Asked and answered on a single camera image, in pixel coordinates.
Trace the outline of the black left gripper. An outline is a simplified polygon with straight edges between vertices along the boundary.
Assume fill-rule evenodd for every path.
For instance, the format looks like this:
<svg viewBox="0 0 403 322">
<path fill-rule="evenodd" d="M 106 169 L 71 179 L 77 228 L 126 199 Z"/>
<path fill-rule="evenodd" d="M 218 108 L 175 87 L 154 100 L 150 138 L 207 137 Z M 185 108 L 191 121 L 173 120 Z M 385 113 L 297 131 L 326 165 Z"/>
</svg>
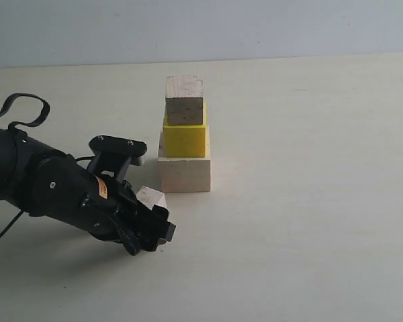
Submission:
<svg viewBox="0 0 403 322">
<path fill-rule="evenodd" d="M 170 242 L 175 225 L 169 211 L 139 201 L 130 184 L 93 174 L 72 156 L 54 156 L 30 168 L 29 214 L 46 216 L 88 232 L 103 242 L 122 244 L 135 256 Z"/>
</svg>

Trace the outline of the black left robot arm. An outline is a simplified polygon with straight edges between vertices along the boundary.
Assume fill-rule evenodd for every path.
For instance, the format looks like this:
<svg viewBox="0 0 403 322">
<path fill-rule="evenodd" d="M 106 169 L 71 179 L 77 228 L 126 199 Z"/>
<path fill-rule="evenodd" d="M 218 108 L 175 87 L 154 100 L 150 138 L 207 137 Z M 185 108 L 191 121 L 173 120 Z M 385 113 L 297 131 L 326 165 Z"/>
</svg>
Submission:
<svg viewBox="0 0 403 322">
<path fill-rule="evenodd" d="M 171 241 L 169 211 L 144 205 L 125 179 L 129 166 L 140 165 L 146 144 L 97 136 L 89 147 L 89 165 L 82 167 L 22 130 L 0 129 L 0 201 L 122 244 L 132 255 Z"/>
</svg>

